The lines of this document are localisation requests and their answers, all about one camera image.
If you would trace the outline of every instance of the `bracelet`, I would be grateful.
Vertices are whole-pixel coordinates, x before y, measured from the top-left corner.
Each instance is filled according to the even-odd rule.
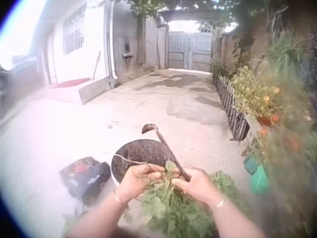
[[[114,198],[115,198],[115,200],[116,200],[117,202],[120,202],[121,204],[124,204],[124,203],[122,202],[122,200],[118,197],[118,195],[115,193],[115,189],[113,190],[113,194],[114,194]]]

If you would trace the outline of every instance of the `green watering can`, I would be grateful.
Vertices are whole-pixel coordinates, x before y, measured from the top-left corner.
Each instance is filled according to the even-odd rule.
[[[254,157],[248,156],[244,161],[244,167],[251,174],[251,191],[254,194],[266,193],[269,190],[269,182],[263,166],[259,166]]]

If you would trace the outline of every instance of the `concrete ground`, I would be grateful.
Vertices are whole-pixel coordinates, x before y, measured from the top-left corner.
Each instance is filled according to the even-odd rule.
[[[208,75],[158,70],[102,94],[85,106],[36,98],[1,125],[1,195],[30,237],[61,237],[63,214],[74,214],[74,199],[59,171],[93,156],[110,161],[123,144],[157,140],[141,129],[155,123],[182,165],[230,174],[248,192],[248,174],[225,111]],[[104,195],[114,188],[111,179]],[[134,217],[139,202],[129,213]],[[128,224],[124,218],[120,224]]]

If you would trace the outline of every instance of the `yellow flower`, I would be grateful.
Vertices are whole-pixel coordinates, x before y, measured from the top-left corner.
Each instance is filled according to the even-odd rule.
[[[264,100],[265,102],[268,102],[268,101],[269,101],[269,96],[263,97],[263,100]]]
[[[274,88],[274,93],[279,93],[280,89],[279,88]]]

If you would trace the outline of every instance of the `fence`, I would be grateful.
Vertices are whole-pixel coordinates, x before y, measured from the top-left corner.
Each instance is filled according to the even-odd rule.
[[[214,84],[225,108],[233,139],[242,141],[248,134],[250,126],[243,113],[235,109],[234,88],[227,78],[214,79]]]

